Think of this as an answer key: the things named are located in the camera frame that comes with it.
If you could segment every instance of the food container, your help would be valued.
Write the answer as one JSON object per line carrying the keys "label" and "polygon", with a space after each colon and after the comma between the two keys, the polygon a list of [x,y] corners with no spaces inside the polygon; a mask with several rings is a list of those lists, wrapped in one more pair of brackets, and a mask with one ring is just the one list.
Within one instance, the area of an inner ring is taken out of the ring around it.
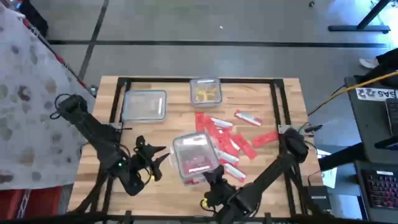
{"label": "food container", "polygon": [[190,81],[191,103],[194,106],[216,106],[223,101],[218,78],[201,78]]}
{"label": "food container", "polygon": [[164,90],[130,90],[124,96],[122,119],[133,122],[159,122],[166,117]]}
{"label": "food container", "polygon": [[207,133],[188,134],[173,140],[175,160],[185,185],[204,181],[203,173],[218,167],[215,149]]}

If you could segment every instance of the desk leg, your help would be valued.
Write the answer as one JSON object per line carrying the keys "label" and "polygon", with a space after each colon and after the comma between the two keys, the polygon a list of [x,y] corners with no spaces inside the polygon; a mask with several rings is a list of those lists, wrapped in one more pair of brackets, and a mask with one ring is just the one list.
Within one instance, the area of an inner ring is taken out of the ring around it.
{"label": "desk leg", "polygon": [[330,32],[334,31],[365,31],[365,32],[390,32],[389,26],[368,26],[368,24],[388,5],[390,0],[380,0],[357,26],[329,26]]}
{"label": "desk leg", "polygon": [[355,160],[366,160],[363,152],[363,144],[358,143],[329,156],[319,159],[321,171],[330,170],[343,164],[354,162]]}

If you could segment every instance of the fabric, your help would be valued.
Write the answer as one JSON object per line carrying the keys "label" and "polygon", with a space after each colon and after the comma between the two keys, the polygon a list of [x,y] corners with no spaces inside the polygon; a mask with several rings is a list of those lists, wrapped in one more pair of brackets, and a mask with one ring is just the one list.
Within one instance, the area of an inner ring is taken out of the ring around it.
{"label": "fabric", "polygon": [[393,61],[392,63],[392,68],[391,69],[398,69],[398,48],[394,50],[390,50],[386,52],[385,54],[379,55],[376,57],[377,61],[379,64],[382,64],[384,62],[390,62]]}
{"label": "fabric", "polygon": [[70,184],[86,141],[49,118],[54,99],[78,93],[89,111],[95,99],[16,15],[0,3],[0,190]]}

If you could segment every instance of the yellow cable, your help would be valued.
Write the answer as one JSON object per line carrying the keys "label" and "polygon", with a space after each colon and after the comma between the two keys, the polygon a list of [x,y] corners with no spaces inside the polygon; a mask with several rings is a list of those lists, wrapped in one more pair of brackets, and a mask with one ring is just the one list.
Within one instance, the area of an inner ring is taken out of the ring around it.
{"label": "yellow cable", "polygon": [[308,113],[308,116],[310,116],[311,114],[313,114],[314,112],[316,112],[316,110],[318,110],[319,108],[321,108],[321,106],[327,104],[329,101],[331,101],[332,99],[336,98],[336,96],[338,96],[338,95],[340,95],[340,94],[342,94],[342,93],[346,93],[346,92],[348,92],[348,91],[354,90],[355,88],[359,88],[359,87],[362,87],[362,86],[365,86],[365,85],[368,85],[368,84],[377,82],[377,81],[379,81],[379,80],[383,80],[383,79],[385,79],[385,78],[393,77],[394,75],[398,75],[398,72],[392,72],[392,73],[390,73],[390,74],[383,75],[383,76],[380,76],[380,77],[377,77],[377,78],[373,78],[373,79],[371,79],[371,80],[369,80],[369,81],[362,82],[362,83],[360,83],[360,84],[353,85],[353,86],[350,86],[350,87],[345,88],[345,89],[343,89],[343,90],[337,91],[335,94],[331,95],[331,96],[329,97],[329,99],[325,100],[324,102],[322,102],[321,104],[319,104],[314,110],[312,110],[311,112],[309,112],[309,113]]}

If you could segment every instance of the label sticker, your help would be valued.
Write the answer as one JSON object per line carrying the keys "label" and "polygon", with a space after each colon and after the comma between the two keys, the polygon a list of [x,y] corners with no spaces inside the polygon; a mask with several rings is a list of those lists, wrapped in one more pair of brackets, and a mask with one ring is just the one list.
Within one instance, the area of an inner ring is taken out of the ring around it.
{"label": "label sticker", "polygon": [[394,175],[393,172],[388,172],[388,171],[376,171],[377,174],[381,174],[381,175]]}
{"label": "label sticker", "polygon": [[380,88],[356,88],[356,96],[359,100],[385,101],[388,98],[397,98],[395,90]]}

